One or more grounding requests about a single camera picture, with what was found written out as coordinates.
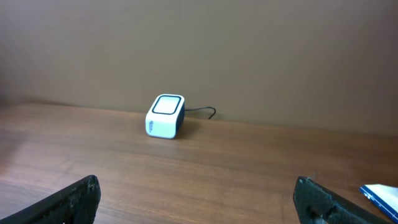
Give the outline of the cream snack pouch blue seal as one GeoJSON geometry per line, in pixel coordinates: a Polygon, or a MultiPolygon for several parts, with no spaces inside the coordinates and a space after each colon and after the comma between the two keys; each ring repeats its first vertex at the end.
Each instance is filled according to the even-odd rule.
{"type": "Polygon", "coordinates": [[[381,184],[362,185],[359,191],[382,213],[397,223],[398,188],[381,184]]]}

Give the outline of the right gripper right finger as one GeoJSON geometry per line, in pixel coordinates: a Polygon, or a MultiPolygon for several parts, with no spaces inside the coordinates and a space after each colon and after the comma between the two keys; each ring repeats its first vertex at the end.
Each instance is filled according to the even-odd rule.
{"type": "Polygon", "coordinates": [[[297,179],[293,200],[300,223],[389,224],[309,177],[297,179]]]}

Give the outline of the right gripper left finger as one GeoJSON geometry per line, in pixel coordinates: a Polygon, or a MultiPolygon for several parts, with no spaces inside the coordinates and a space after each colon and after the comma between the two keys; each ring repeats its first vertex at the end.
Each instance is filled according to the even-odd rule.
{"type": "Polygon", "coordinates": [[[1,219],[1,224],[93,224],[101,199],[98,178],[88,175],[43,200],[1,219]]]}

